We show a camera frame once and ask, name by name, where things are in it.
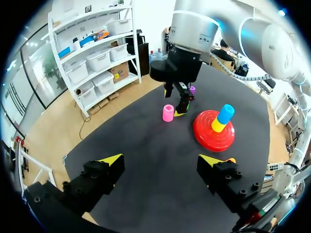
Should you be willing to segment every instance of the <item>wooden floor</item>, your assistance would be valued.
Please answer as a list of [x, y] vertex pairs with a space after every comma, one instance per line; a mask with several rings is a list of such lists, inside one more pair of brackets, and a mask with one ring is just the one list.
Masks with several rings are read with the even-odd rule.
[[[151, 90], [160, 86], [161, 83], [152, 80], [149, 75], [142, 77], [142, 84], [132, 83], [119, 91], [120, 96], [112, 100], [98, 113], [91, 116], [91, 121], [85, 123], [81, 137], [85, 138], [106, 120], [114, 116], [120, 110], [141, 98]], [[270, 154], [269, 162], [288, 161], [285, 148], [287, 130], [284, 125], [275, 125], [273, 111], [268, 107], [270, 119]], [[56, 185], [62, 189], [62, 182], [69, 181], [63, 157], [80, 143], [79, 131], [84, 120], [79, 107], [74, 106], [74, 100], [69, 91], [61, 95], [37, 120], [26, 136], [25, 146], [29, 154], [46, 166], [52, 168]], [[30, 172], [25, 174], [25, 184], [29, 185], [34, 180], [39, 169], [29, 164]], [[45, 174], [40, 181], [46, 181]]]

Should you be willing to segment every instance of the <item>red stacking ring base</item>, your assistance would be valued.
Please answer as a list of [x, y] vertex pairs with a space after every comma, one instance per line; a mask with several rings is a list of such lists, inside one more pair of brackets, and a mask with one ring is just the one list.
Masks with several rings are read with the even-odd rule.
[[235, 132], [231, 121], [220, 133], [212, 129], [212, 122], [219, 112], [207, 110], [201, 112], [193, 123], [193, 131], [198, 142], [206, 149], [221, 152], [228, 149], [235, 137]]

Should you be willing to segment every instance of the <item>black mat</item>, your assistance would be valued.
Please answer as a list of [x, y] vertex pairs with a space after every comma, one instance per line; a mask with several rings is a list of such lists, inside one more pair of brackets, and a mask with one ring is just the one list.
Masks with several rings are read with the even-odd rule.
[[[176, 106], [175, 89], [164, 99], [163, 87], [150, 92], [116, 114], [78, 144], [66, 159], [71, 179], [82, 164], [123, 153], [125, 172], [109, 196], [91, 212], [95, 221], [122, 233], [228, 233], [238, 220], [211, 193], [196, 172], [198, 154], [219, 159], [234, 157], [251, 180], [263, 181], [269, 154], [270, 127], [266, 102], [251, 89], [216, 69], [202, 65], [196, 100], [189, 112], [166, 123], [165, 104]], [[203, 110], [235, 108], [236, 138], [225, 152], [201, 147], [192, 132]]]

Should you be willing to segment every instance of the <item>white storage box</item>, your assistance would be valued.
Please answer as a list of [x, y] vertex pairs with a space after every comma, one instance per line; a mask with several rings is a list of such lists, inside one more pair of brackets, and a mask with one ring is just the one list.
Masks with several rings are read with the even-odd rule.
[[132, 19], [115, 20], [107, 24], [109, 35], [128, 33], [132, 30]]
[[97, 99], [94, 84], [92, 82], [83, 84], [79, 89], [81, 90], [81, 94], [78, 95], [78, 97], [82, 101], [84, 107], [87, 107]]
[[96, 87], [98, 87], [101, 94], [107, 94], [108, 92], [113, 91], [113, 74], [110, 72], [105, 72], [102, 75], [93, 79], [93, 83]]
[[95, 72], [101, 71], [111, 64], [109, 50], [93, 52], [86, 57], [86, 60], [89, 67]]
[[69, 76], [72, 84], [77, 84], [88, 76], [86, 60], [72, 63], [68, 66], [66, 74]]
[[109, 47], [110, 60], [117, 61], [117, 60], [127, 57], [128, 56], [127, 45], [128, 45], [127, 43], [120, 43], [119, 46]]

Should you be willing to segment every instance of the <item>water bottle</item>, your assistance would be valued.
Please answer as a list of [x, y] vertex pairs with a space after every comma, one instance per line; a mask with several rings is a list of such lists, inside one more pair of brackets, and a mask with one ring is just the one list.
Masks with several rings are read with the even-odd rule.
[[153, 61], [154, 58], [154, 52], [151, 51], [151, 53], [149, 54], [149, 64]]
[[162, 58], [162, 53], [161, 53], [161, 49], [160, 49], [160, 48], [158, 48], [158, 49], [157, 49], [157, 52], [155, 53], [155, 59], [156, 59], [157, 61], [163, 60], [163, 58]]

